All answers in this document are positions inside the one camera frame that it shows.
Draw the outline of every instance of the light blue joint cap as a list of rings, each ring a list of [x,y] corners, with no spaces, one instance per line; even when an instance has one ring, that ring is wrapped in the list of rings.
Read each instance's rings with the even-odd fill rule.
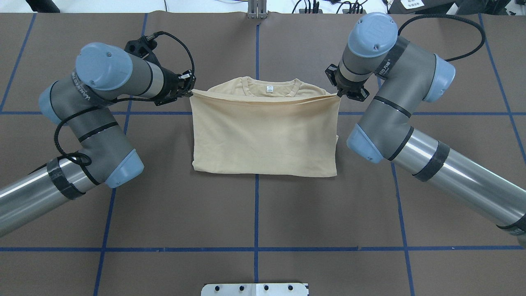
[[[427,96],[423,99],[430,103],[438,100],[438,98],[444,94],[449,85],[451,85],[451,82],[453,82],[456,73],[453,65],[441,59],[437,54],[434,54],[434,56],[437,64],[434,67],[433,82],[431,83]]]
[[[126,158],[117,166],[106,180],[106,185],[116,188],[129,180],[139,176],[143,172],[144,165],[140,160],[137,151],[133,149]]]
[[[347,138],[347,147],[372,163],[379,163],[383,158],[378,148],[358,124],[355,125],[351,135]]]
[[[347,45],[361,57],[377,57],[395,45],[398,26],[393,19],[381,12],[368,13],[361,17],[349,34]]]
[[[51,106],[51,88],[53,85],[55,85],[55,83],[50,85],[40,94],[40,97],[38,97],[38,107],[40,107],[40,112],[42,112],[44,116],[49,118],[54,124],[58,125],[62,120],[58,118],[55,110],[53,110],[53,107]]]
[[[75,68],[80,80],[89,87],[111,91],[128,81],[133,64],[130,56],[117,46],[94,42],[80,50]]]

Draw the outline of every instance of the white bracket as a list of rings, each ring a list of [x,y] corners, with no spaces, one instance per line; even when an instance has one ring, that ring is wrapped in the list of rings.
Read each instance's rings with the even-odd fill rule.
[[[248,18],[267,18],[267,0],[248,0]]]
[[[309,296],[309,284],[208,284],[201,296]]]

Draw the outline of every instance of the cloth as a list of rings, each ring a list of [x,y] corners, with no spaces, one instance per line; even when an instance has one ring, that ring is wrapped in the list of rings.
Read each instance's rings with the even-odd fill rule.
[[[196,171],[336,176],[340,98],[298,79],[193,90]]]

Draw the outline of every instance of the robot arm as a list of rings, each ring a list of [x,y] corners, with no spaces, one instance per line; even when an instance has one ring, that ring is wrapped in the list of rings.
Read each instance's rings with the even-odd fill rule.
[[[71,75],[40,95],[42,113],[56,124],[69,119],[82,149],[54,158],[0,189],[0,236],[101,183],[115,188],[143,171],[137,152],[107,107],[121,94],[162,105],[193,88],[193,70],[179,75],[159,64],[152,52],[158,33],[128,42],[126,51],[103,43],[84,46]]]
[[[386,14],[365,15],[350,33],[339,65],[326,70],[339,96],[362,102],[369,94],[363,84],[372,73],[385,80],[347,145],[373,163],[393,161],[452,193],[526,246],[526,191],[408,124],[420,102],[434,102],[444,93],[455,69],[397,36],[397,29]]]

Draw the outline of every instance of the white paper label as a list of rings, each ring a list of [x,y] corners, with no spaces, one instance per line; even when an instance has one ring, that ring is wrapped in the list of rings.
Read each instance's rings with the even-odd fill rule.
[[[400,2],[406,9],[413,9],[424,6],[422,0],[400,0]]]

